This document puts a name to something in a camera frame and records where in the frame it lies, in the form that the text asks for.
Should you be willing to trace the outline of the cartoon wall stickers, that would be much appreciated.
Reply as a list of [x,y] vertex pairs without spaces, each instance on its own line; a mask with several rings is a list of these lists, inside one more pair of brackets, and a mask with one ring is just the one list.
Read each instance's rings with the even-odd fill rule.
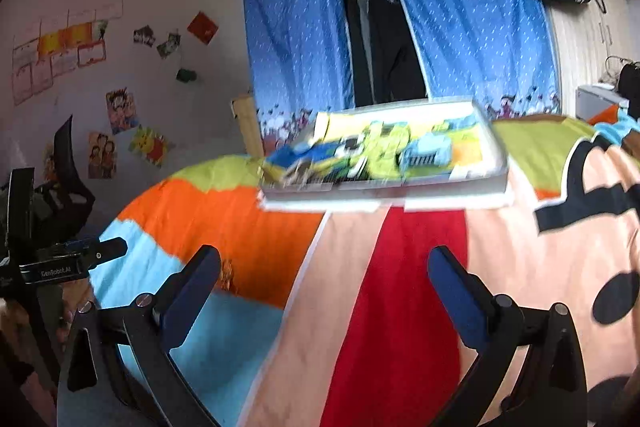
[[165,135],[141,124],[134,95],[122,88],[105,95],[110,132],[91,131],[88,135],[88,177],[114,179],[118,169],[118,144],[153,167],[164,165],[171,142]]

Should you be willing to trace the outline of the colourful patchwork bedsheet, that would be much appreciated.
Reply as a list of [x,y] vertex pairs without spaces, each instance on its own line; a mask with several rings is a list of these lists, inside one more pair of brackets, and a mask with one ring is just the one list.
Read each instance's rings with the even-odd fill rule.
[[172,357],[219,424],[425,426],[474,358],[427,276],[444,245],[495,294],[568,306],[597,424],[639,365],[638,121],[607,110],[495,129],[510,155],[498,209],[266,211],[256,161],[183,169],[106,228],[127,254],[67,284],[67,306],[126,306],[212,245],[220,281]]

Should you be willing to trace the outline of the white cartoon jewelry box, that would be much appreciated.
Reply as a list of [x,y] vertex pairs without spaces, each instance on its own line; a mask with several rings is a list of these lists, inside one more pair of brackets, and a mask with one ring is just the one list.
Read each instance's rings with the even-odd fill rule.
[[260,169],[262,208],[372,212],[499,208],[508,154],[470,98],[322,112]]

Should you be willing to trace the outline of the blue dotted curtain right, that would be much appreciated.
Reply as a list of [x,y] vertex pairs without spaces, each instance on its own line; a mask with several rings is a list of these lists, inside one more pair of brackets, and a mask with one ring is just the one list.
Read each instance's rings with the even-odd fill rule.
[[492,119],[559,112],[539,0],[400,1],[430,98],[474,98]]

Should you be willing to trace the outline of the blue dotted curtain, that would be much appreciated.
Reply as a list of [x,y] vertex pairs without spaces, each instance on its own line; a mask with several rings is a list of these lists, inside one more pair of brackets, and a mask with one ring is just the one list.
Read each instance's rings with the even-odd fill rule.
[[319,112],[355,106],[343,0],[243,0],[262,145],[292,142]]
[[400,1],[430,98],[474,98],[492,119],[559,112],[539,0]]

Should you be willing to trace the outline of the dark hanging clothes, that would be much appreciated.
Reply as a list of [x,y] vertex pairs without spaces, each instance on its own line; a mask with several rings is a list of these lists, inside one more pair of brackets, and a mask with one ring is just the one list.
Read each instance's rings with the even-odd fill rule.
[[400,0],[343,0],[355,105],[426,98],[426,84]]

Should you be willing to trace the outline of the red paper on wall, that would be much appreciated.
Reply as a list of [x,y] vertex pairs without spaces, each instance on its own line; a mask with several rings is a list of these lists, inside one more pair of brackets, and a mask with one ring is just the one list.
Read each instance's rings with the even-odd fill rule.
[[218,25],[202,11],[194,16],[194,19],[191,20],[191,23],[186,28],[193,37],[206,46],[216,36],[218,29]]

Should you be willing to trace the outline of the pink wall chart poster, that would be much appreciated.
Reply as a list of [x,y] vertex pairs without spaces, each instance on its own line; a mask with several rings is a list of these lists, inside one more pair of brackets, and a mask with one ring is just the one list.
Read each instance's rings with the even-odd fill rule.
[[53,87],[55,80],[106,60],[108,23],[124,15],[124,2],[40,17],[13,37],[11,94],[15,106]]

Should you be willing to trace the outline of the blue dotted curtain left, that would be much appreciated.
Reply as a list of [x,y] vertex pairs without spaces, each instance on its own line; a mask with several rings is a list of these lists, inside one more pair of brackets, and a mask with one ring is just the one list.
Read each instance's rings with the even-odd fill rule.
[[319,112],[355,106],[343,0],[243,0],[262,145],[292,142]]

